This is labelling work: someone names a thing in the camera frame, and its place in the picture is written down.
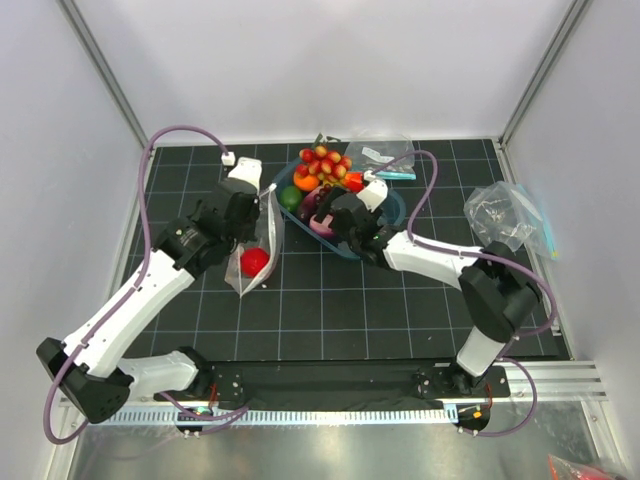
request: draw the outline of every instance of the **orange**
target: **orange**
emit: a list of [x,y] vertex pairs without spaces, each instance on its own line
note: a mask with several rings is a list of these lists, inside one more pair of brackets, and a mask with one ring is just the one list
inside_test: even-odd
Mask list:
[[320,180],[318,180],[314,175],[307,175],[306,177],[302,177],[297,173],[294,173],[293,184],[303,192],[310,192],[312,190],[315,190],[318,185],[320,185]]

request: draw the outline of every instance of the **reflective metal surface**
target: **reflective metal surface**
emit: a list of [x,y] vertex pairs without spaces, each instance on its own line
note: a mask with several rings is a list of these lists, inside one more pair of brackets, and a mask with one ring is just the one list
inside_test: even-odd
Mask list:
[[[490,427],[513,426],[527,410],[524,403],[496,404]],[[166,440],[174,432],[93,427],[81,439],[69,478],[541,480],[551,478],[549,453],[596,460],[580,402],[543,403],[525,429],[499,439],[474,439],[450,425],[241,427]]]

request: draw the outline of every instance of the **red ball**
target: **red ball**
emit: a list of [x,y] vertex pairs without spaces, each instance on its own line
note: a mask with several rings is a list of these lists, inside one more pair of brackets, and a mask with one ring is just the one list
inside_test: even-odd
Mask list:
[[260,247],[249,248],[240,257],[240,269],[247,277],[255,277],[269,263],[269,254]]

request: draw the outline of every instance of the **metal corner post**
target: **metal corner post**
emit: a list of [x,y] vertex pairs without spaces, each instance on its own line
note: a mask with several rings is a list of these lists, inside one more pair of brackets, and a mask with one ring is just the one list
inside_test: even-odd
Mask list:
[[518,125],[520,125],[520,122],[527,113],[527,110],[538,94],[538,91],[542,87],[545,79],[548,77],[560,54],[567,45],[567,41],[571,34],[575,31],[580,20],[583,18],[584,13],[591,4],[591,1],[592,0],[573,0],[571,2],[564,18],[560,22],[560,25],[558,25],[558,29],[556,30],[551,43],[549,43],[547,50],[544,52],[542,60],[540,60],[535,73],[531,77],[527,88],[522,94],[518,105],[511,114],[511,118],[509,118],[509,121],[507,122],[504,133],[499,139],[499,143],[503,148],[506,147],[511,141],[511,138],[513,138]]
[[140,145],[144,147],[147,144],[148,138],[144,133],[142,125],[133,111],[133,108],[129,104],[118,80],[111,71],[109,63],[102,53],[102,50],[100,50],[100,47],[91,33],[89,26],[85,22],[82,13],[80,13],[80,9],[78,8],[75,0],[57,0],[57,3],[69,21],[69,24],[78,37],[78,40],[84,47],[91,63],[93,63],[93,66],[96,68],[98,75],[100,75],[104,86],[111,94],[111,97],[129,125],[129,128],[131,128],[132,133],[135,135]]

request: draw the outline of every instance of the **black tiled surface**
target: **black tiled surface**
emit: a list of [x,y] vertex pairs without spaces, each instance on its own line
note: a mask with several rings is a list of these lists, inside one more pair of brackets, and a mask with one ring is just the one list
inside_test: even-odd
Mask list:
[[[263,161],[263,186],[309,144],[240,145],[236,157]],[[489,140],[414,141],[439,162],[436,188],[419,213],[414,232],[461,245],[474,239],[462,207],[476,187],[501,180]],[[333,144],[340,152],[346,143]],[[407,218],[432,174],[430,160],[419,159],[416,181],[394,181]],[[193,211],[198,199],[226,174],[217,147],[160,148],[149,177],[148,200],[155,237],[168,220]],[[131,275],[142,260],[140,229],[127,262]],[[518,259],[529,264],[525,251]],[[128,356],[167,353],[195,346],[211,360],[321,360],[451,357],[466,340],[472,323],[462,294],[411,272],[386,271],[345,260],[285,222],[284,254],[273,275],[242,300],[224,281],[226,264],[211,267],[154,319],[127,351]],[[545,321],[540,308],[526,322]],[[525,338],[512,354],[554,355],[549,333]]]

